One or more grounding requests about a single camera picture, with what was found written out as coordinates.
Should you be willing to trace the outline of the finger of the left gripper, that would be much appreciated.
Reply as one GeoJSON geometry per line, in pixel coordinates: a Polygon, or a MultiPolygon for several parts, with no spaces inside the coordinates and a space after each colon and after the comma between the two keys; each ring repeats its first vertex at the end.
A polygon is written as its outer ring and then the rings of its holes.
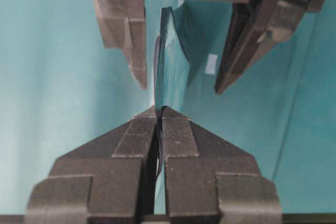
{"type": "Polygon", "coordinates": [[[144,0],[93,0],[103,44],[120,48],[134,79],[147,88],[144,0]]]}

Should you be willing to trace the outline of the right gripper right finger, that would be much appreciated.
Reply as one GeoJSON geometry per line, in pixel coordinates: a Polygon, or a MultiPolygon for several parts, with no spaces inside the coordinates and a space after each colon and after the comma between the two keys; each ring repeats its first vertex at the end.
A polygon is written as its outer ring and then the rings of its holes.
{"type": "Polygon", "coordinates": [[[281,223],[275,184],[255,158],[166,106],[166,211],[172,223],[281,223]]]}

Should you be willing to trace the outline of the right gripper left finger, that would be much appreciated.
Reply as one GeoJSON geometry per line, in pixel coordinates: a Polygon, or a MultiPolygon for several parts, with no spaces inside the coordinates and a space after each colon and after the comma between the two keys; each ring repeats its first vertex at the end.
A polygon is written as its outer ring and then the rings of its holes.
{"type": "Polygon", "coordinates": [[[136,223],[154,212],[153,108],[57,158],[36,184],[26,223],[136,223]]]}

